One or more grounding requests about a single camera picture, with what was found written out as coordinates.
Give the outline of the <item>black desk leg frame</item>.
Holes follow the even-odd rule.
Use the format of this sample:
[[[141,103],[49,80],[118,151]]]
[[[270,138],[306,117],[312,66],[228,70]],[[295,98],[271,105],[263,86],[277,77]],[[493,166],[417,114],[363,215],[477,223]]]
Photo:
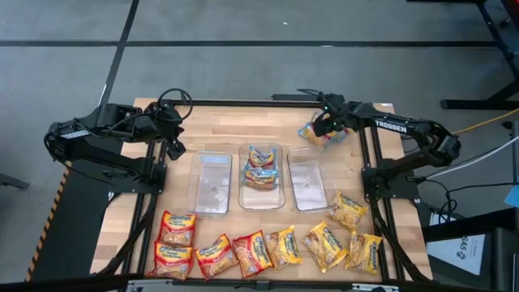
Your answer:
[[[515,110],[519,108],[519,101],[511,101],[511,98],[519,93],[519,67],[515,60],[519,57],[513,53],[505,44],[498,28],[490,16],[485,2],[487,0],[406,0],[407,2],[427,2],[445,4],[470,4],[475,5],[488,31],[491,34],[491,41],[433,41],[430,47],[446,48],[497,48],[503,56],[505,63],[512,72],[513,80],[494,93],[487,99],[482,100],[456,100],[445,99],[440,102],[440,106],[445,110]]]

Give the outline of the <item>blue object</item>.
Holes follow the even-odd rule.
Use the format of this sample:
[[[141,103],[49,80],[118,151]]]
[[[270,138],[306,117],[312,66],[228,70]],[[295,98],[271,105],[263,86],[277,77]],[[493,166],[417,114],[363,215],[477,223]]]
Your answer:
[[[514,208],[519,208],[519,184],[514,185],[505,197],[504,202]]]

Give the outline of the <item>dark grey furniture leg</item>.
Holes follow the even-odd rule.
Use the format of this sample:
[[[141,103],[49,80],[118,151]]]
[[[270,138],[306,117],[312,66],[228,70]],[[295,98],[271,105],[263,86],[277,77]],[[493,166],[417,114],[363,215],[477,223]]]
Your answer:
[[[0,174],[0,186],[15,187],[18,189],[26,190],[29,187],[29,183],[21,181],[17,178],[13,178],[6,174]]]

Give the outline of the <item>black and silver rail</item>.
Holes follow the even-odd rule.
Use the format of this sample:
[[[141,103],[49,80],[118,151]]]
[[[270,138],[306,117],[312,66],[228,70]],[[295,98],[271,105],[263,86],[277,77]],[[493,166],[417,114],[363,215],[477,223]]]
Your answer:
[[[80,278],[53,279],[45,281],[22,281],[0,284],[0,292],[107,292],[111,290],[140,289],[156,286],[202,286],[247,288],[255,291],[274,289],[318,289],[353,292],[502,292],[439,283],[400,281],[390,279],[381,283],[349,281],[271,281],[203,279],[174,280],[167,277],[146,277],[138,273],[118,275],[94,275]]]

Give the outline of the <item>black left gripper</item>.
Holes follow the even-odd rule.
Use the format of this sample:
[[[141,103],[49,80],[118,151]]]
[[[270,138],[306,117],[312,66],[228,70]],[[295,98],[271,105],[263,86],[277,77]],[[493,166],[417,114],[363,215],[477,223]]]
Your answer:
[[[145,110],[153,121],[154,130],[156,132],[156,140],[168,140],[167,155],[172,161],[176,161],[185,151],[186,148],[178,137],[183,133],[184,129],[180,127],[183,117],[174,108],[172,101],[155,101],[152,102]]]

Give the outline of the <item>clear plastic bin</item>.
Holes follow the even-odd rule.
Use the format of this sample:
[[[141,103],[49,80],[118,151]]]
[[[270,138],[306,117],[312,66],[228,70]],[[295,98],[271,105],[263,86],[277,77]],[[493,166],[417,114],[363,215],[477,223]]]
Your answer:
[[[229,210],[232,156],[227,152],[196,152],[191,159],[188,182],[190,213],[223,216]]]
[[[295,148],[286,155],[294,207],[301,213],[330,209],[333,181],[322,148]]]
[[[254,146],[263,151],[275,149],[277,151],[274,170],[278,172],[277,187],[271,191],[256,190],[244,185],[244,170],[252,168],[248,165],[249,147]],[[251,211],[278,210],[285,205],[284,177],[283,177],[283,150],[279,144],[243,144],[238,150],[239,157],[239,191],[238,204],[241,208]]]

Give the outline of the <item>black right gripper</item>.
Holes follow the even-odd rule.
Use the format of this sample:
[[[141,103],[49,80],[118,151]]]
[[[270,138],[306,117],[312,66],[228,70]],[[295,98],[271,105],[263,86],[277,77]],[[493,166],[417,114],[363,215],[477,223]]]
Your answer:
[[[324,113],[318,115],[311,123],[317,137],[327,135],[330,131],[349,133],[357,130],[357,119],[350,113],[350,106],[343,95],[325,95],[323,97]]]

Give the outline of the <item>blue Maruchan ramen pack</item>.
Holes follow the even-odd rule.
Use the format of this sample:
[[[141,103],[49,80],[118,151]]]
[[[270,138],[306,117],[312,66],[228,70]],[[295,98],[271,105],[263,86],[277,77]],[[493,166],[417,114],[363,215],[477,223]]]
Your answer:
[[[244,185],[256,190],[271,191],[277,187],[278,172],[274,169],[246,168]]]
[[[312,127],[312,123],[315,121],[318,114],[319,112],[315,111],[311,117],[311,120],[307,122],[302,128],[298,129],[299,136],[303,137],[312,145],[323,148],[326,148],[329,144],[340,143],[347,137],[350,132],[347,128],[343,128],[341,131],[332,131],[331,133],[325,134],[323,136],[317,136]]]
[[[252,168],[273,170],[276,164],[276,155],[277,151],[274,148],[269,151],[263,151],[254,146],[250,146],[247,162]]]

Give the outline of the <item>white paper sheet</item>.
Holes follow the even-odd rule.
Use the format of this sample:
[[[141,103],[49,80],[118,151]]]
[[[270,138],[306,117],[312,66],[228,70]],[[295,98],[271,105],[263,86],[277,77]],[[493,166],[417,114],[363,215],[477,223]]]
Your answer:
[[[485,234],[464,236],[427,244],[427,254],[468,273],[479,276]]]

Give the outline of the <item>black mat with hazard stripes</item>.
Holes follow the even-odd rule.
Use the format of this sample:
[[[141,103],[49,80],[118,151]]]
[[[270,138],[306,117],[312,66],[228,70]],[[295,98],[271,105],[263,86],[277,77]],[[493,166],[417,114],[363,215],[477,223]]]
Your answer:
[[[25,281],[87,277],[97,246],[109,185],[102,167],[73,161],[62,177],[38,238]]]

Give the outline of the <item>black cabinet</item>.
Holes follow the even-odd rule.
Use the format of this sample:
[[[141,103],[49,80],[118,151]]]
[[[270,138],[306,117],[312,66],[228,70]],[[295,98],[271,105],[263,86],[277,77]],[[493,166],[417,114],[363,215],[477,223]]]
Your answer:
[[[428,255],[433,274],[464,286],[519,292],[519,208],[443,223],[432,221],[422,228],[422,234],[426,244],[485,234],[479,276]]]

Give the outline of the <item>red Maruchan ramen pack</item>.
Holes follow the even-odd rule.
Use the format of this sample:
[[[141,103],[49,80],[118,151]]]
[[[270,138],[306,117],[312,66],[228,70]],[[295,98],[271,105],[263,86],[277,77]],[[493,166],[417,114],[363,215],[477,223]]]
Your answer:
[[[205,280],[210,280],[238,264],[238,257],[226,234],[221,234],[208,247],[195,249],[195,256]]]
[[[262,230],[234,238],[232,246],[243,278],[252,277],[273,267]]]
[[[171,247],[190,247],[195,237],[195,214],[163,212],[157,240]]]
[[[155,241],[154,269],[148,275],[186,280],[193,265],[193,251],[192,247],[171,247]]]

